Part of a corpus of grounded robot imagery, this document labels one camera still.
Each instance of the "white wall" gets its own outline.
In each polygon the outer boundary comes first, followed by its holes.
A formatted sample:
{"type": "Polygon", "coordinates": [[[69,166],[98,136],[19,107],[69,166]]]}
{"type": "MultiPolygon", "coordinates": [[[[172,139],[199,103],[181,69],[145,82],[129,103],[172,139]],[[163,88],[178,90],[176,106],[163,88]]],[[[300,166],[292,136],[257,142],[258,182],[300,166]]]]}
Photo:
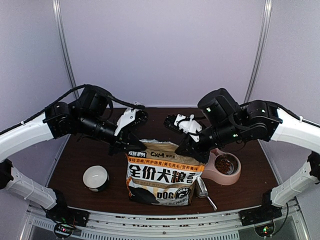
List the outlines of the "white wall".
{"type": "Polygon", "coordinates": [[[243,102],[265,1],[61,0],[78,85],[126,101],[195,107],[220,87],[243,102]]]}
{"type": "MultiPolygon", "coordinates": [[[[320,1],[274,0],[269,34],[253,99],[278,102],[320,123],[320,1]]],[[[307,160],[311,151],[286,143],[264,143],[282,181],[307,160]]],[[[298,196],[311,239],[319,239],[320,188],[298,196]]]]}
{"type": "MultiPolygon", "coordinates": [[[[0,0],[0,131],[43,109],[70,86],[51,0],[0,0]]],[[[45,184],[63,139],[9,159],[45,184]]],[[[28,203],[0,191],[0,239],[16,240],[28,203]]]]}

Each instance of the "dog food bag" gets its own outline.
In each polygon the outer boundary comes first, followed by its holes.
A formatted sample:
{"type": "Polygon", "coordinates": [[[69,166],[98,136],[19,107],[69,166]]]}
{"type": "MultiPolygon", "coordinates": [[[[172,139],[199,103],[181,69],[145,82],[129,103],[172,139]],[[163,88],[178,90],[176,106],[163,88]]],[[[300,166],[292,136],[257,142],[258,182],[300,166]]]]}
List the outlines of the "dog food bag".
{"type": "Polygon", "coordinates": [[[205,169],[192,157],[175,154],[177,145],[142,141],[145,151],[128,151],[126,186],[129,198],[142,204],[185,206],[192,201],[195,181],[205,169]]]}

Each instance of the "logo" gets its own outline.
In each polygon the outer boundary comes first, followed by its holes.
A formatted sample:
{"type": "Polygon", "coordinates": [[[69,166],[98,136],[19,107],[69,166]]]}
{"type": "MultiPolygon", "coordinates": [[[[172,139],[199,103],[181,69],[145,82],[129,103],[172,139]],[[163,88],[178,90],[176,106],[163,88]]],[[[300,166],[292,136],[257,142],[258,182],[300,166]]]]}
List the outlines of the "logo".
{"type": "Polygon", "coordinates": [[[152,157],[157,157],[157,158],[164,158],[165,157],[165,154],[164,153],[159,153],[159,152],[154,152],[152,151],[151,154],[150,154],[152,157]]]}
{"type": "Polygon", "coordinates": [[[146,158],[147,153],[145,151],[129,151],[128,155],[131,157],[137,157],[137,158],[146,158]]]}
{"type": "Polygon", "coordinates": [[[189,187],[181,187],[175,192],[175,199],[183,199],[185,196],[190,194],[191,190],[189,187]]]}

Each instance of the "dark brown wooden table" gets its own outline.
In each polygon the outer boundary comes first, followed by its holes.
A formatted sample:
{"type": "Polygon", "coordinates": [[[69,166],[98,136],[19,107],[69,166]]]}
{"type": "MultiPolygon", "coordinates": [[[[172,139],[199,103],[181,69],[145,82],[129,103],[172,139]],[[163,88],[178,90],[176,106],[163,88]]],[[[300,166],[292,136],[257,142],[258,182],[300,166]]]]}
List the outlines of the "dark brown wooden table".
{"type": "MultiPolygon", "coordinates": [[[[115,109],[113,118],[124,110],[115,109]]],[[[163,121],[169,114],[202,116],[196,108],[148,108],[148,122],[135,129],[140,139],[156,139],[178,144],[183,138],[165,128],[163,121]]],[[[130,201],[126,188],[127,160],[124,153],[108,155],[108,144],[90,139],[77,142],[79,136],[71,136],[50,180],[49,187],[64,193],[69,206],[110,212],[137,215],[180,215],[212,213],[213,209],[206,198],[193,197],[189,206],[155,206],[130,201]],[[83,183],[87,168],[101,165],[110,175],[110,185],[102,192],[92,192],[83,183]]],[[[242,147],[229,144],[225,152],[234,152],[241,162],[240,179],[233,185],[219,185],[204,179],[209,195],[218,211],[236,210],[261,204],[262,194],[277,186],[270,165],[258,143],[251,141],[242,147]]]]}

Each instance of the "white plastic part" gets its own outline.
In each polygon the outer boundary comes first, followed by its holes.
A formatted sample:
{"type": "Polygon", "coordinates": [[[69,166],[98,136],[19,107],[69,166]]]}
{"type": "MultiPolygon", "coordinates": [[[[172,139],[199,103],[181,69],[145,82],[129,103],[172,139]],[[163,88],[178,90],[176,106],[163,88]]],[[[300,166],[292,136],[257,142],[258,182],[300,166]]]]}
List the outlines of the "white plastic part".
{"type": "Polygon", "coordinates": [[[299,171],[292,175],[287,181],[274,187],[271,191],[272,205],[281,208],[293,197],[316,183],[318,179],[315,176],[311,176],[310,171],[310,163],[305,162],[299,171]]]}
{"type": "Polygon", "coordinates": [[[271,137],[273,141],[295,144],[320,154],[320,128],[303,122],[278,108],[278,117],[283,120],[271,137]]]}
{"type": "Polygon", "coordinates": [[[114,132],[115,136],[118,136],[121,129],[128,124],[132,123],[136,119],[136,112],[139,111],[139,109],[128,107],[124,113],[121,115],[119,120],[117,121],[116,125],[117,128],[114,132]]]}
{"type": "MultiPolygon", "coordinates": [[[[179,127],[179,129],[182,129],[185,134],[192,133],[196,134],[197,132],[200,132],[202,130],[201,125],[194,120],[195,115],[191,114],[189,117],[189,120],[181,121],[183,119],[186,119],[187,117],[181,114],[178,114],[174,121],[174,125],[179,127]]],[[[199,136],[190,135],[190,137],[197,143],[199,142],[199,136]]]]}
{"type": "Polygon", "coordinates": [[[0,163],[22,149],[53,139],[48,124],[43,123],[45,118],[43,113],[32,121],[0,135],[0,163]]]}
{"type": "Polygon", "coordinates": [[[23,175],[18,169],[11,169],[13,180],[9,181],[4,189],[31,200],[45,209],[52,209],[56,203],[56,194],[51,188],[44,187],[23,175]]]}
{"type": "MultiPolygon", "coordinates": [[[[283,123],[278,125],[271,140],[295,144],[320,153],[319,127],[303,122],[302,116],[300,116],[300,119],[296,119],[280,108],[278,108],[277,113],[283,123]]],[[[271,191],[272,205],[276,207],[284,206],[290,199],[317,182],[318,179],[311,176],[310,171],[310,163],[305,162],[299,171],[287,181],[273,188],[271,191]]]]}

